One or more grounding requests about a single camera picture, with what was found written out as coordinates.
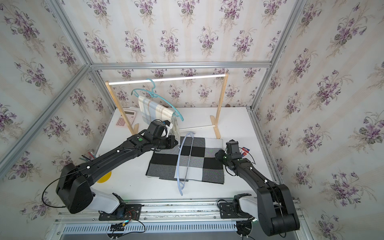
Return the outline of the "plaid blue cream scarf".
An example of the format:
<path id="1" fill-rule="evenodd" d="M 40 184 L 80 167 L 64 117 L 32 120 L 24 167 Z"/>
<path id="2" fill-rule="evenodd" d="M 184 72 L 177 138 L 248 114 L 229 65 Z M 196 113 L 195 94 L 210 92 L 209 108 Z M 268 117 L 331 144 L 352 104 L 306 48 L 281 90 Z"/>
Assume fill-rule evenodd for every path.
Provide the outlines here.
<path id="1" fill-rule="evenodd" d="M 154 120 L 169 121 L 172 124 L 170 135 L 174 135 L 176 140 L 180 140 L 180 131 L 177 121 L 177 118 L 180 115 L 175 109 L 166 108 L 143 96 L 139 96 L 138 100 L 144 122 L 150 124 Z"/>

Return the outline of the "teal plastic hanger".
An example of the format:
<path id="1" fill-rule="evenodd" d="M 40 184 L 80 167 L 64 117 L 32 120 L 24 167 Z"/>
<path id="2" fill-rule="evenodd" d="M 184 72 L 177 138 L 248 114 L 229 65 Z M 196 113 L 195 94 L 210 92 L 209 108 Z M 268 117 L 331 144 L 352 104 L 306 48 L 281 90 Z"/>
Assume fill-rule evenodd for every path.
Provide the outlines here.
<path id="1" fill-rule="evenodd" d="M 131 91 L 131 95 L 134 95 L 135 97 L 139 97 L 139 94 L 137 93 L 137 91 L 143 91 L 143 92 L 146 92 L 148 93 L 152 98 L 160 98 L 163 102 L 167 103 L 172 109 L 174 109 L 174 113 L 173 115 L 180 118 L 181 121 L 183 122 L 184 121 L 184 117 L 183 115 L 180 113 L 179 110 L 177 110 L 177 108 L 175 106 L 173 106 L 169 101 L 167 101 L 165 98 L 161 97 L 160 95 L 158 95 L 157 93 L 155 93 L 155 89 L 156 89 L 156 84 L 155 84 L 155 81 L 152 80 L 152 79 L 146 79 L 145 81 L 150 81 L 152 84 L 153 84 L 153 87 L 151 88 L 151 90 L 145 90 L 145 89 L 140 89 L 140 88 L 136 88 L 136 89 L 133 89 Z"/>

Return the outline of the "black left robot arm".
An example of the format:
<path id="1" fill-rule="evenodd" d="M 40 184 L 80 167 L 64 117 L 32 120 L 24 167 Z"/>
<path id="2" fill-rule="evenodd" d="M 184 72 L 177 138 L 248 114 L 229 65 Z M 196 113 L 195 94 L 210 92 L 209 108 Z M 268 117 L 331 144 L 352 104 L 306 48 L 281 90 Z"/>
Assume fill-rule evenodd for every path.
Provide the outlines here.
<path id="1" fill-rule="evenodd" d="M 97 210 L 122 219 L 126 214 L 126 203 L 116 193 L 106 194 L 92 186 L 125 162 L 149 151 L 173 149 L 178 145 L 171 135 L 170 121 L 154 120 L 146 130 L 127 138 L 118 147 L 87 163 L 63 167 L 56 193 L 71 214 L 83 210 Z"/>

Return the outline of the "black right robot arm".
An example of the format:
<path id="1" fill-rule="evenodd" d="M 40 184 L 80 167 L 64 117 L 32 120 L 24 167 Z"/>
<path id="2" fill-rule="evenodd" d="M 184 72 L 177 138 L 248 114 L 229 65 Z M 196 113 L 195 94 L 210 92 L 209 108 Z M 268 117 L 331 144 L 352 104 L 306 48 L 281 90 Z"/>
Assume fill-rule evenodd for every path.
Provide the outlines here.
<path id="1" fill-rule="evenodd" d="M 267 236 L 282 235 L 300 229 L 299 217 L 289 188 L 276 184 L 242 157 L 239 143 L 231 140 L 225 150 L 215 153 L 215 159 L 243 179 L 256 193 L 256 199 L 248 194 L 234 197 L 233 205 L 240 214 L 248 214 L 258 220 Z"/>

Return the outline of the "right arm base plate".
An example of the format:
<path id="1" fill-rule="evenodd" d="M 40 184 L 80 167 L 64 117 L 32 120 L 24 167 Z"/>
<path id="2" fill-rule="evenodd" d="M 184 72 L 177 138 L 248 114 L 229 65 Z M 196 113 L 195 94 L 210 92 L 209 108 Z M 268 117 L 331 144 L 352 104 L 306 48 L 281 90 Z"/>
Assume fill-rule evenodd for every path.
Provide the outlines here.
<path id="1" fill-rule="evenodd" d="M 219 201 L 217 203 L 221 219 L 253 219 L 254 217 L 248 213 L 242 212 L 239 208 L 235 208 L 233 203 Z"/>

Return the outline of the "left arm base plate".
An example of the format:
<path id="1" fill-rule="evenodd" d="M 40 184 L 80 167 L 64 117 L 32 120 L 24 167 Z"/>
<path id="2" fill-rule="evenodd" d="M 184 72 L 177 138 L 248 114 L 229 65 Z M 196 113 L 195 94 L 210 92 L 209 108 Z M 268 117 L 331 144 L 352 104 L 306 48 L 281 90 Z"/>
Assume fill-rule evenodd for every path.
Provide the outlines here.
<path id="1" fill-rule="evenodd" d="M 101 212 L 99 215 L 99 221 L 126 221 L 126 220 L 138 220 L 140 218 L 141 204 L 128 204 L 125 206 L 119 206 L 113 213 L 107 214 Z"/>

